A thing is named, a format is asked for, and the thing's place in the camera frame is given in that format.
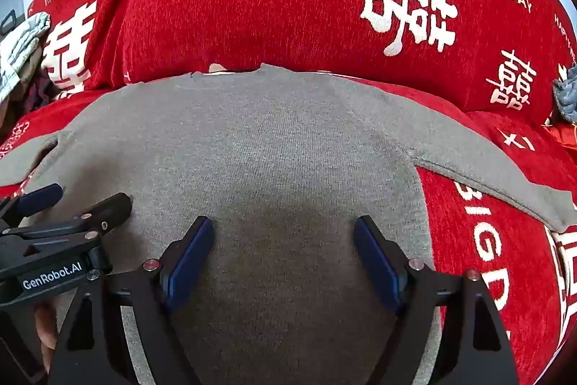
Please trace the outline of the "person's left hand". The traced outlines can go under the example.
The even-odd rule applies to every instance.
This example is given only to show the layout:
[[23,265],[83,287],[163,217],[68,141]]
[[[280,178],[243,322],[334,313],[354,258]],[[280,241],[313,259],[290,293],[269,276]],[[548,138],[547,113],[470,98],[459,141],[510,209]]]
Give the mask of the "person's left hand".
[[56,310],[51,302],[42,302],[34,307],[35,327],[41,344],[43,366],[50,371],[57,346],[58,329]]

